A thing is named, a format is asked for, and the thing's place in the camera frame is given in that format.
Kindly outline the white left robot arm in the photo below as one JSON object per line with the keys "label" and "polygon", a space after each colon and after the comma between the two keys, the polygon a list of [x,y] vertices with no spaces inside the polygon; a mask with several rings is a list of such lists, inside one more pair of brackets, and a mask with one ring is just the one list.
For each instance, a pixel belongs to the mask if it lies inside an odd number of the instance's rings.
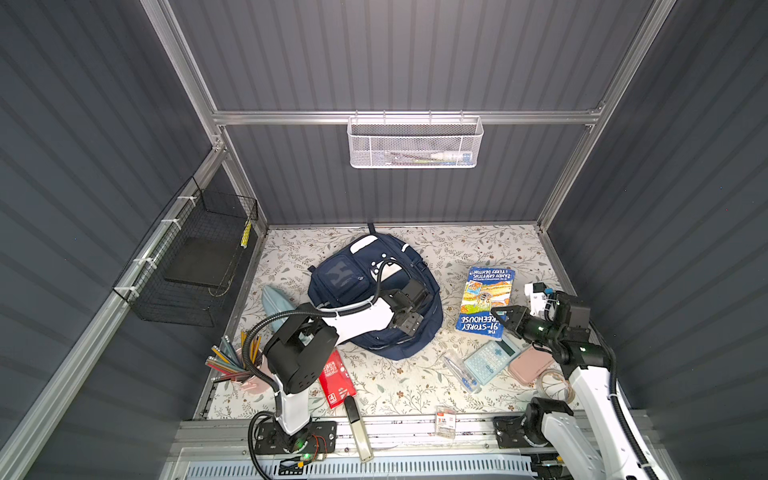
{"label": "white left robot arm", "polygon": [[[361,335],[395,329],[415,335],[424,322],[423,313],[434,301],[425,280],[408,275],[401,288],[382,288],[378,271],[371,297],[336,308],[312,305],[278,312],[258,322],[241,346],[245,370],[265,382],[275,397],[275,410],[267,412],[276,429],[295,437],[308,429],[309,387],[319,378],[336,347]],[[276,320],[284,323],[262,348],[268,373],[251,358],[251,347],[261,330]]]}

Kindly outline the small clear packet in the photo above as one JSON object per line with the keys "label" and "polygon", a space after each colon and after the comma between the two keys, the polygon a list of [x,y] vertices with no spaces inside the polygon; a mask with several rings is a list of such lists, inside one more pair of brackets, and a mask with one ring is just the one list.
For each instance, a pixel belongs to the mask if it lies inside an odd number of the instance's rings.
{"label": "small clear packet", "polygon": [[448,406],[438,406],[435,413],[435,435],[454,439],[456,436],[456,412]]}

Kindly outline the navy blue student backpack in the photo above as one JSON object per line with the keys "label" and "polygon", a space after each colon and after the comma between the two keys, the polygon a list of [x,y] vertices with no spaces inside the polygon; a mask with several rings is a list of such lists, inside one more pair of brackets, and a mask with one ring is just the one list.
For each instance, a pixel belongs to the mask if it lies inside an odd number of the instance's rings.
{"label": "navy blue student backpack", "polygon": [[403,240],[374,227],[317,266],[311,272],[308,295],[316,307],[343,308],[401,290],[415,280],[423,286],[414,312],[422,319],[411,334],[396,326],[371,330],[351,339],[369,352],[390,360],[403,360],[424,349],[443,323],[440,286],[422,256]]}

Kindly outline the light green calculator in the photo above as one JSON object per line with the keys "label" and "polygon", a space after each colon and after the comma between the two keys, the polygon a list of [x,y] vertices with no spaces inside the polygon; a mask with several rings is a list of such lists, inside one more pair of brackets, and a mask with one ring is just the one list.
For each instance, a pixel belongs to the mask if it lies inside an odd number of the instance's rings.
{"label": "light green calculator", "polygon": [[480,385],[486,385],[498,376],[523,348],[508,338],[491,340],[464,359],[464,365]]}

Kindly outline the clear blue pen case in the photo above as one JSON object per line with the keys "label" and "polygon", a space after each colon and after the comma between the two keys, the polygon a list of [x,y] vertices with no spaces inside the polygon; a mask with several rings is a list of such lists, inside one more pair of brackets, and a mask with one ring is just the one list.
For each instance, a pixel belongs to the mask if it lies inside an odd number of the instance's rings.
{"label": "clear blue pen case", "polygon": [[453,355],[443,355],[444,365],[451,371],[451,373],[457,378],[459,384],[470,394],[475,394],[481,391],[482,387],[475,378],[475,376],[467,369],[465,363],[461,358]]}

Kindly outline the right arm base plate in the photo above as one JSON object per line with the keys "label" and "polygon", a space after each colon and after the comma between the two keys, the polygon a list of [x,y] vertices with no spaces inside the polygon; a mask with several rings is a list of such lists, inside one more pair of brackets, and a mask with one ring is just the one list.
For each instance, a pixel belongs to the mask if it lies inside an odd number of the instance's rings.
{"label": "right arm base plate", "polygon": [[547,440],[543,433],[546,415],[554,415],[554,412],[533,416],[494,417],[492,423],[498,447],[501,449],[553,447],[554,444]]}

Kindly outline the pink pouch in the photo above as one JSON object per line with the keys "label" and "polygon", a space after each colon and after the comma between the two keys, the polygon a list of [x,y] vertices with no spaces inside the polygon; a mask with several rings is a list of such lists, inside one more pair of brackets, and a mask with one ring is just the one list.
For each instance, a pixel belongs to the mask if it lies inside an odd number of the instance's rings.
{"label": "pink pouch", "polygon": [[550,353],[528,348],[510,362],[508,371],[518,383],[529,385],[553,363],[554,359]]}

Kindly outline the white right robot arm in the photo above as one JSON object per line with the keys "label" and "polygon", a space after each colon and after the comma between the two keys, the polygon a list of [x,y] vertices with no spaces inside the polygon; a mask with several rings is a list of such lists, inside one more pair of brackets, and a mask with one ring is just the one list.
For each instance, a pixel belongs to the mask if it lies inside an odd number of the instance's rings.
{"label": "white right robot arm", "polygon": [[585,436],[566,401],[534,397],[522,415],[494,418],[499,447],[552,447],[574,479],[667,478],[619,391],[615,353],[591,340],[590,306],[541,282],[527,285],[526,295],[528,306],[498,306],[491,313],[514,337],[552,356],[594,437]]}

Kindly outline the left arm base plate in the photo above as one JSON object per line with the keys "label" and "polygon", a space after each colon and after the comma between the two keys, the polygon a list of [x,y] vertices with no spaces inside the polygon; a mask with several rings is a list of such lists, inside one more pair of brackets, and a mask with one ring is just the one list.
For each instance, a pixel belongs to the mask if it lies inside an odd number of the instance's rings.
{"label": "left arm base plate", "polygon": [[275,421],[263,420],[255,427],[254,451],[258,455],[333,453],[337,427],[335,421],[314,420],[297,433],[288,435]]}

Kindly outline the white tube in basket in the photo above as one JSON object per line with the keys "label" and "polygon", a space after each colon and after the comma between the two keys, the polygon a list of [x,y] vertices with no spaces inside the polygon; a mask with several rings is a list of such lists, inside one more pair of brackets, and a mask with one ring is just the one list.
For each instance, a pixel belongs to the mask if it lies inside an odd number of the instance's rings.
{"label": "white tube in basket", "polygon": [[430,155],[432,161],[440,163],[453,163],[453,164],[473,164],[473,154],[471,151],[443,151],[435,152]]}

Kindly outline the black silver stapler tool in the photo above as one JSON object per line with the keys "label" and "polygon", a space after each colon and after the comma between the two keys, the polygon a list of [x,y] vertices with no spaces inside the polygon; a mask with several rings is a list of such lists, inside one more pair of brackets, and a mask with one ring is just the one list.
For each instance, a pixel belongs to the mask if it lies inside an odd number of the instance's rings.
{"label": "black silver stapler tool", "polygon": [[344,407],[360,461],[369,462],[374,458],[373,449],[355,397],[347,396]]}

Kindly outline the red notebook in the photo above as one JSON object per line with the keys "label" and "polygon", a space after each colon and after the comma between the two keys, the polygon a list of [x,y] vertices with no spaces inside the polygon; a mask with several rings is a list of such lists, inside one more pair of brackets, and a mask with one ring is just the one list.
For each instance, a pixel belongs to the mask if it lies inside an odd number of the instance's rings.
{"label": "red notebook", "polygon": [[331,353],[325,363],[319,382],[331,409],[342,405],[347,397],[354,397],[357,394],[354,382],[337,350]]}

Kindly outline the pink cup with pencils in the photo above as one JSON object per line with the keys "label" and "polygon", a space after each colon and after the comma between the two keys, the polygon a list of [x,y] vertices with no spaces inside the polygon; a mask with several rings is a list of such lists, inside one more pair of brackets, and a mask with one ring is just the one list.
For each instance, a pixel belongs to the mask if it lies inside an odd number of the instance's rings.
{"label": "pink cup with pencils", "polygon": [[242,356],[242,349],[235,349],[228,336],[223,336],[219,346],[212,346],[212,354],[205,364],[216,375],[214,384],[224,386],[239,386],[242,391],[262,393],[271,388],[265,381],[266,377],[273,378],[269,371],[267,360],[263,352],[265,338],[258,335],[247,350],[248,358],[253,365],[262,372],[262,376],[255,375],[247,368]]}

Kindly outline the light blue folded cloth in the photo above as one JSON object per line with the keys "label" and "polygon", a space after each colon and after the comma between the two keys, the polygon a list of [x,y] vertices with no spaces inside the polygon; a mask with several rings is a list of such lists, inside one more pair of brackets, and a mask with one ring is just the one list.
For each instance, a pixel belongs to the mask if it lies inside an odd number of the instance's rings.
{"label": "light blue folded cloth", "polygon": [[[295,310],[295,305],[279,289],[266,285],[262,289],[262,307],[267,317],[272,315],[291,312]],[[271,321],[269,328],[272,333],[276,333],[287,320],[287,316],[276,318]]]}

